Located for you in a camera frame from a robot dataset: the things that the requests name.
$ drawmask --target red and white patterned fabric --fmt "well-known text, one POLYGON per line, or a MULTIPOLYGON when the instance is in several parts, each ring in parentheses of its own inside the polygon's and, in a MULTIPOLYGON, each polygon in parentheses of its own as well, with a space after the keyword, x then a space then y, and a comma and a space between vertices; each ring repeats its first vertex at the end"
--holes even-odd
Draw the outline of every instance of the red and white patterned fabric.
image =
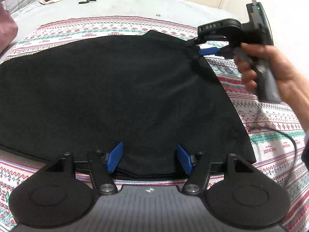
MULTIPOLYGON (((85 38, 106 35, 143 35, 149 30, 163 32, 183 40, 197 36, 197 28, 149 18, 129 16, 72 18, 42 25, 19 42, 5 60, 30 55, 44 49, 85 38)), ((222 47, 226 44, 225 42, 207 42, 201 47, 222 47)), ((278 105, 261 103, 256 96, 248 93, 241 84, 241 75, 232 60, 224 60, 217 56, 207 56, 206 58, 248 131, 257 159, 254 166, 280 185, 286 182, 287 175, 291 170, 294 160, 294 148, 291 141, 283 135, 261 128, 264 126, 276 128, 295 139, 298 151, 297 162, 292 178, 287 182, 291 208, 284 219, 283 225, 290 232, 308 231, 309 174, 300 158, 305 146, 303 141, 305 133, 294 112, 285 103, 278 105)), ((0 156, 0 231, 7 232, 16 225, 8 208, 10 193, 42 165, 25 159, 20 163, 18 160, 21 160, 21 158, 12 157, 6 153, 0 153, 0 156)), ((77 178, 90 185, 88 176, 77 174, 77 178)), ((222 179, 223 175, 212 176, 208 187, 222 179)), ((185 180, 160 182, 116 180, 115 182, 119 188, 123 184, 177 184, 182 187, 185 180)))

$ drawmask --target cord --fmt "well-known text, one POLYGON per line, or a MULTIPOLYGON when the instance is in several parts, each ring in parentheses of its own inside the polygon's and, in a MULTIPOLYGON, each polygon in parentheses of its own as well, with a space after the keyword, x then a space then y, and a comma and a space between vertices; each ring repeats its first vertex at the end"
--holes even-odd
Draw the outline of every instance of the cord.
POLYGON ((286 133, 284 133, 284 132, 281 132, 281 131, 278 131, 278 130, 276 130, 276 129, 270 128, 270 127, 253 127, 253 128, 251 128, 251 130, 256 130, 256 129, 267 129, 267 130, 270 130, 270 131, 274 131, 274 132, 280 133, 280 134, 284 135, 285 137, 287 137, 287 138, 292 142, 292 144, 293 144, 293 146, 294 146, 294 154, 295 154, 295 156, 294 156, 294 161, 293 161, 293 165, 292 165, 292 167, 291 167, 291 170, 290 170, 290 172, 289 172, 289 174, 288 174, 288 176, 287 176, 287 178, 286 178, 286 181, 285 181, 284 184, 283 184, 283 187, 286 188, 288 182, 291 180, 292 173, 293 173, 293 169, 294 169, 294 167, 295 167, 295 165, 296 165, 296 160, 297 160, 297 158, 296 158, 296 156, 297 156, 297 146, 296 146, 296 142, 295 142, 294 139, 293 139, 291 136, 289 136, 288 134, 286 134, 286 133))

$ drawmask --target black fabric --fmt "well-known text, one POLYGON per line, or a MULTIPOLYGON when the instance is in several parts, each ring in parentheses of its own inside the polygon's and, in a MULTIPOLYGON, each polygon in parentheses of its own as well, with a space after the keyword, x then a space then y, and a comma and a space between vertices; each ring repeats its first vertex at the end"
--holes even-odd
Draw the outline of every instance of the black fabric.
POLYGON ((121 172, 183 172, 177 144, 255 162, 244 126, 198 46, 150 31, 54 47, 0 65, 0 143, 38 158, 111 151, 121 172))

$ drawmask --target human hand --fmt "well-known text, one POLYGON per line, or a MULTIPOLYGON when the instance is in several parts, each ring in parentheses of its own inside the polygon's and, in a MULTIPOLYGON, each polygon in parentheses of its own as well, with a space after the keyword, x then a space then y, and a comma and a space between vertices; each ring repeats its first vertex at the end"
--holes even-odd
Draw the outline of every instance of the human hand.
MULTIPOLYGON (((275 46, 271 45, 263 46, 242 43, 241 48, 250 56, 269 59, 280 96, 284 102, 289 104, 293 89, 302 75, 298 73, 288 58, 275 46)), ((246 86, 248 92, 253 93, 257 88, 257 84, 254 81, 256 79, 256 72, 251 69, 248 62, 241 61, 237 55, 234 56, 234 62, 237 64, 238 71, 242 74, 242 83, 246 86)))

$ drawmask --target silver bolt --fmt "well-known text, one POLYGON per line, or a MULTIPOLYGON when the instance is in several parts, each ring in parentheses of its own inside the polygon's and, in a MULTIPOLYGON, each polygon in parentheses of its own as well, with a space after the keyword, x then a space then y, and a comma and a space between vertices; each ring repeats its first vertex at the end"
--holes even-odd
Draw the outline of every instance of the silver bolt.
POLYGON ((190 192, 190 193, 195 193, 197 191, 200 190, 200 187, 198 185, 195 185, 195 184, 189 184, 189 185, 186 185, 184 187, 184 189, 187 191, 187 192, 190 192))
POLYGON ((114 187, 112 184, 108 184, 108 183, 102 184, 102 185, 100 186, 100 190, 101 190, 102 192, 106 192, 106 193, 112 192, 114 189, 115 189, 115 187, 114 187))

